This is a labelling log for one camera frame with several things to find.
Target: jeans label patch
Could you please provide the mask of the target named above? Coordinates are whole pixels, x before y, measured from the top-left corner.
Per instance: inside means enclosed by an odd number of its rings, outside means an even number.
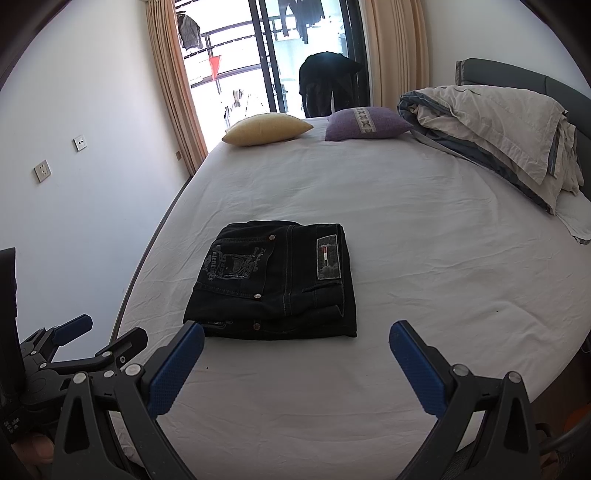
[[[340,278],[339,246],[336,235],[324,236],[316,241],[316,265],[318,280]]]

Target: human hand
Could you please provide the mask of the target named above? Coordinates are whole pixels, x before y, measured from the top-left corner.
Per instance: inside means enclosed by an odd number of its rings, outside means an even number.
[[[38,433],[13,443],[12,450],[35,479],[41,478],[37,466],[53,461],[53,442]]]

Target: folded duvet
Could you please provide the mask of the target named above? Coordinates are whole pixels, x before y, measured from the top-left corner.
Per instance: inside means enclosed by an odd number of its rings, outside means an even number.
[[[415,136],[511,182],[549,213],[561,190],[578,194],[576,129],[554,99],[514,88],[463,85],[405,93],[398,111]]]

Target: jeans back pocket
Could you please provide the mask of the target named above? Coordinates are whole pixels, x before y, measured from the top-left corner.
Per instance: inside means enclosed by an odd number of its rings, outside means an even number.
[[[203,261],[195,288],[235,297],[260,295],[275,242],[267,237],[214,241]]]

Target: beige curtain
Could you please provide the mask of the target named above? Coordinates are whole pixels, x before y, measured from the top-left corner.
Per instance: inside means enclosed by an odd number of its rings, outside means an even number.
[[[372,105],[395,109],[403,93],[428,86],[421,0],[361,0]]]
[[[195,175],[207,156],[207,147],[197,120],[178,42],[174,0],[148,0],[146,12],[150,42],[164,100],[187,169],[191,175]]]

